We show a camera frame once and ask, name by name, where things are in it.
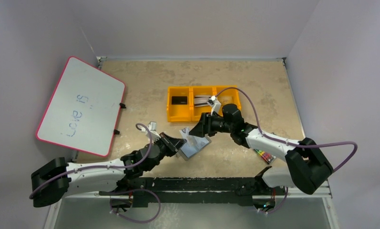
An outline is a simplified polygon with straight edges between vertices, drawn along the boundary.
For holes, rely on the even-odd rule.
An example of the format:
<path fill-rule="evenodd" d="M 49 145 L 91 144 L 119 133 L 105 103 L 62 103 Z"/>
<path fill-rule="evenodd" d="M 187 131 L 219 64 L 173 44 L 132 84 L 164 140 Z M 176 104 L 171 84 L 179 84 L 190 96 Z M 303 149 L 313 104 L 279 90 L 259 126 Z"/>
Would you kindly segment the grey leather card holder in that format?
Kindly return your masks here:
<path fill-rule="evenodd" d="M 177 157 L 182 157 L 185 161 L 194 157 L 212 142 L 209 137 L 201 138 L 192 135 L 184 135 L 183 139 L 186 143 L 179 150 Z"/>

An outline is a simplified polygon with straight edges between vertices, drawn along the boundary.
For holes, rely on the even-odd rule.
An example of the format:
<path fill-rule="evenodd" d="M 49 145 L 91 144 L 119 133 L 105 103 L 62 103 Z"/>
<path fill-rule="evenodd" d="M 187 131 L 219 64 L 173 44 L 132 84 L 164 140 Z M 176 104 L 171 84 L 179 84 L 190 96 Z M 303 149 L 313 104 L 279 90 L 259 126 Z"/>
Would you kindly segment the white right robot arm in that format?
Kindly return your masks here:
<path fill-rule="evenodd" d="M 189 134 L 197 137 L 229 133 L 233 141 L 245 148 L 267 152 L 286 162 L 285 167 L 266 167 L 257 176 L 256 190 L 267 194 L 274 187 L 297 187 L 313 194 L 334 169 L 316 143 L 310 138 L 287 140 L 260 131 L 258 126 L 244 121 L 235 104 L 223 107 L 223 114 L 203 113 Z"/>

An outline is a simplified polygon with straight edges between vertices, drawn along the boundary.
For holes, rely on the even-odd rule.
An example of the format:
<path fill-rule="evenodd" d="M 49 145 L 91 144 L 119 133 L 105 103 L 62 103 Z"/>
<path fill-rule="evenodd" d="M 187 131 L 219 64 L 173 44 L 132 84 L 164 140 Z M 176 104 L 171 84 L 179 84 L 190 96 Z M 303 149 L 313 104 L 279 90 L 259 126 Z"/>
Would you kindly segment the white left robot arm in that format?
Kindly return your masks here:
<path fill-rule="evenodd" d="M 100 191 L 124 195 L 129 191 L 129 180 L 141 177 L 159 165 L 164 157 L 178 153 L 187 140 L 160 134 L 160 138 L 121 158 L 79 164 L 58 157 L 31 174 L 30 199 L 35 208 L 52 205 L 64 197 Z"/>

